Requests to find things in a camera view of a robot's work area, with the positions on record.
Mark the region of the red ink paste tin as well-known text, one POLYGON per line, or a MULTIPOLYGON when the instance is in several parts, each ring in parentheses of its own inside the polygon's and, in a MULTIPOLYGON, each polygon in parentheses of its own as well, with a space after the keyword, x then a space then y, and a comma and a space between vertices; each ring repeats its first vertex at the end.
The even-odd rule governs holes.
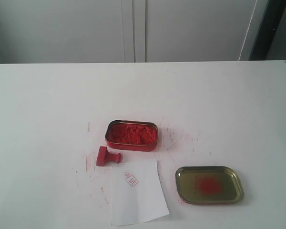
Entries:
POLYGON ((114 120, 107 127, 105 141, 113 149, 151 152, 157 146, 158 127, 151 122, 114 120))

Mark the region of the dark vertical post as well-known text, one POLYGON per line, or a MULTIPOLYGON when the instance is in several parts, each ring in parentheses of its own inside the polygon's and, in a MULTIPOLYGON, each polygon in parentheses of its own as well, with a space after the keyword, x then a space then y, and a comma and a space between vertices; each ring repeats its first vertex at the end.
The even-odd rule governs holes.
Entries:
POLYGON ((286 60, 286 0, 267 2, 249 59, 286 60))

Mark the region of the red plastic stamp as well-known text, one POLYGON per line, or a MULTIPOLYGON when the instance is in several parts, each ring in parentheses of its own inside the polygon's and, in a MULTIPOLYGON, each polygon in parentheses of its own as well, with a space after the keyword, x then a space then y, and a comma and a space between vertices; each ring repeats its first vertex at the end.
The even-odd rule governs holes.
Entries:
POLYGON ((107 150, 107 147, 101 146, 98 151, 96 166, 104 167, 109 162, 115 162, 119 164, 121 162, 121 153, 113 154, 107 150))

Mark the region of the white cabinet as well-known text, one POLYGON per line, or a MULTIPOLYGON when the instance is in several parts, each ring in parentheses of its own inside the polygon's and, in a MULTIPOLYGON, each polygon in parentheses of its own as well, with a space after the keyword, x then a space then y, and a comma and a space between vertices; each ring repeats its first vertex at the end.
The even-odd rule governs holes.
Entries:
POLYGON ((0 0, 0 63, 248 60, 266 0, 0 0))

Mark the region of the white paper sheet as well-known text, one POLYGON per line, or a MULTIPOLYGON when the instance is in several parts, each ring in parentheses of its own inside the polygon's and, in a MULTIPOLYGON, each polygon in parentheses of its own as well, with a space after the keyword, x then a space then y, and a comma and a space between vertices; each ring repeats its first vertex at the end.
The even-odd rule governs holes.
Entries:
POLYGON ((112 165, 111 225, 145 223, 169 214, 156 159, 112 165))

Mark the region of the gold tin lid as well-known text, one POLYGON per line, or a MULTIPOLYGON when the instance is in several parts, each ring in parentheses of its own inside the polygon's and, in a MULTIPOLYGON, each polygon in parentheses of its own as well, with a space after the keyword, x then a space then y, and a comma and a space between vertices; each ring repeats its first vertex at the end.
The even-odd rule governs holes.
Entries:
POLYGON ((175 180, 177 193, 187 204, 234 204, 244 197, 238 174, 225 166, 181 167, 175 180))

